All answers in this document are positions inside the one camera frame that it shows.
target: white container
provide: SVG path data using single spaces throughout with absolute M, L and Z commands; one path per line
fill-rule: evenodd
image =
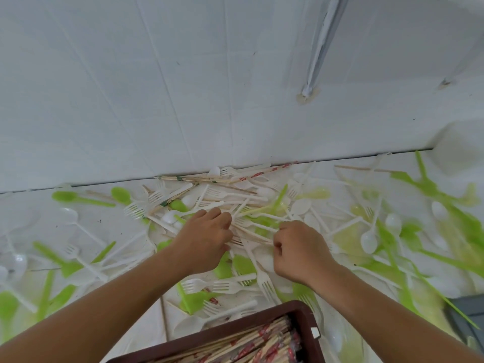
M 429 156 L 449 176 L 484 172 L 484 119 L 449 124 Z

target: brown bin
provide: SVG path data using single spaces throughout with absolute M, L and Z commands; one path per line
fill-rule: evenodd
M 184 336 L 180 339 L 155 345 L 154 347 L 122 355 L 109 360 L 107 363 L 147 363 L 152 360 L 166 358 L 197 348 L 223 337 L 270 323 L 284 315 L 289 316 L 293 327 L 301 337 L 302 349 L 298 352 L 298 358 L 305 363 L 324 363 L 324 357 L 321 348 L 319 347 L 318 339 L 313 337 L 313 332 L 311 330 L 311 328 L 318 327 L 313 313 L 308 306 L 298 300 L 293 300 L 254 313 L 253 315 L 197 332 L 196 334 Z

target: fist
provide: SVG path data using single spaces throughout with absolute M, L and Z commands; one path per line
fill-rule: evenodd
M 276 274 L 309 287 L 339 267 L 323 236 L 300 221 L 281 223 L 274 247 Z
M 215 207 L 209 212 L 200 210 L 193 215 L 169 245 L 179 259 L 185 275 L 205 273 L 217 267 L 226 244 L 233 237 L 228 230 L 232 223 L 230 213 Z

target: person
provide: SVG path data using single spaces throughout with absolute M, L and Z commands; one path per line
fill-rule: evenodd
M 198 211 L 168 247 L 2 345 L 0 362 L 99 362 L 168 289 L 218 265 L 233 237 L 231 221 L 218 208 Z M 274 246 L 275 272 L 318 293 L 384 363 L 484 362 L 340 266 L 323 237 L 304 223 L 281 223 Z

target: white tiled wall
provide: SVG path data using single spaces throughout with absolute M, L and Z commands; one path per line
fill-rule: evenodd
M 350 0 L 299 106 L 327 0 L 0 0 L 0 192 L 426 147 L 483 116 L 483 19 Z

